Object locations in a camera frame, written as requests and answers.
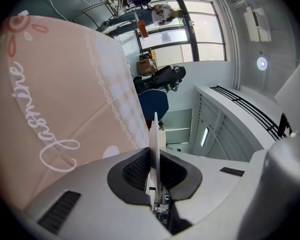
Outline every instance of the cardboard box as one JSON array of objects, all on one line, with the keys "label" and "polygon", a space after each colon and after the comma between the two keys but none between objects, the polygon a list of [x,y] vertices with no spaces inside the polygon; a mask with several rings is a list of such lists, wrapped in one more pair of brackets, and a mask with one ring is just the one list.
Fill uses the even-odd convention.
[{"label": "cardboard box", "polygon": [[156,60],[151,58],[137,61],[136,67],[139,70],[140,75],[154,73],[158,71]]}]

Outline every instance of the blue chair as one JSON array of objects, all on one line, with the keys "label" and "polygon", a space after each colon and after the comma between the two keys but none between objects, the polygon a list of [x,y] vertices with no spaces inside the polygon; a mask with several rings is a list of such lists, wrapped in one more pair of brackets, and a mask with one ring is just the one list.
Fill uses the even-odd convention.
[{"label": "blue chair", "polygon": [[146,90],[138,94],[138,98],[145,119],[154,121],[156,112],[161,120],[169,109],[167,93],[163,90]]}]

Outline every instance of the jeans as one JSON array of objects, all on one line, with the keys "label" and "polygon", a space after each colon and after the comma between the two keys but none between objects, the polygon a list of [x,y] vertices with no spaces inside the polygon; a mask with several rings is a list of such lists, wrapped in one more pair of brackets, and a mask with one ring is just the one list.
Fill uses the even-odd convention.
[{"label": "jeans", "polygon": [[[123,14],[121,16],[119,16],[119,18],[115,18],[112,21],[110,21],[110,26],[118,24],[118,23],[122,23],[122,22],[128,22],[128,21],[135,21],[135,13],[136,15],[138,15],[139,20],[144,20],[144,23],[146,26],[151,25],[153,22],[152,20],[152,10],[150,9],[139,9],[139,10],[135,10],[135,11],[131,11],[128,12],[126,14]],[[138,24],[136,22],[124,25],[124,26],[120,26],[117,27],[115,30],[111,31],[110,34],[112,36],[118,36],[121,35],[123,33],[132,31],[132,30],[136,30],[138,28]]]}]

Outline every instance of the pink tablecloth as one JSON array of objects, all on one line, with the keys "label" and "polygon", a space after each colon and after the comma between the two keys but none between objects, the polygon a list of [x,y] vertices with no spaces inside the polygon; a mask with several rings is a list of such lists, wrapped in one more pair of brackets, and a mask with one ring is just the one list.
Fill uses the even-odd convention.
[{"label": "pink tablecloth", "polygon": [[76,167],[148,146],[121,45],[59,19],[0,29],[0,193],[23,209]]}]

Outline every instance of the checkered pattern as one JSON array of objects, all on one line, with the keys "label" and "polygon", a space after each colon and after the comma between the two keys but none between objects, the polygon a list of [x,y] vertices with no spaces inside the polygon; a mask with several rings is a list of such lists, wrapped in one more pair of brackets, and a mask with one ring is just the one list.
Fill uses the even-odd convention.
[{"label": "checkered pattern", "polygon": [[115,43],[114,40],[108,40],[102,45],[94,43],[93,48],[97,54],[104,55],[105,51],[111,51],[110,55],[98,57],[99,71],[104,81],[109,83],[107,89],[113,99],[113,104],[132,139],[139,148],[148,147],[149,131],[121,45]]}]

